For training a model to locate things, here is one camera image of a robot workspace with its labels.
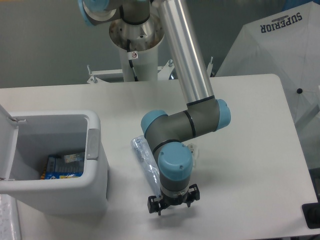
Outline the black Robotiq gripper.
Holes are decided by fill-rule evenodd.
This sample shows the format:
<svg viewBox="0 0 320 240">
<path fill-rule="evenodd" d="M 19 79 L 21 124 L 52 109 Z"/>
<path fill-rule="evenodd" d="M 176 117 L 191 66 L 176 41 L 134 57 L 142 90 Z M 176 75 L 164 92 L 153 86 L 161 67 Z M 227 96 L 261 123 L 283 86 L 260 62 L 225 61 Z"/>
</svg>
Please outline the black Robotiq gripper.
<svg viewBox="0 0 320 240">
<path fill-rule="evenodd" d="M 183 189 L 181 191 L 170 191 L 166 188 L 160 189 L 161 196 L 151 195 L 147 200 L 147 207 L 150 214 L 157 213 L 159 216 L 162 210 L 168 208 L 169 206 L 178 206 L 183 203 L 187 205 L 188 208 L 194 201 L 200 200 L 200 190 L 198 185 L 192 184 L 189 186 L 188 190 Z"/>
</svg>

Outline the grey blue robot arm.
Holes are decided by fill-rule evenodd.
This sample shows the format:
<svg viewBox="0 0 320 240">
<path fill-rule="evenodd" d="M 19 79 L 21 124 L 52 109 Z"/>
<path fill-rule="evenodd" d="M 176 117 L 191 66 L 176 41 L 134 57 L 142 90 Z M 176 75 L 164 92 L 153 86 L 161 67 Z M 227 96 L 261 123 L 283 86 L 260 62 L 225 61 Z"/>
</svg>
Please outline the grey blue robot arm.
<svg viewBox="0 0 320 240">
<path fill-rule="evenodd" d="M 78 7 L 87 25 L 110 23 L 109 36 L 127 82 L 157 78 L 157 48 L 167 39 L 187 109 L 172 115 L 152 110 L 141 120 L 160 181 L 160 192 L 148 198 L 147 206 L 150 213 L 190 206 L 200 191 L 190 184 L 193 160 L 184 142 L 228 126 L 231 113 L 214 96 L 186 1 L 80 0 Z"/>
</svg>

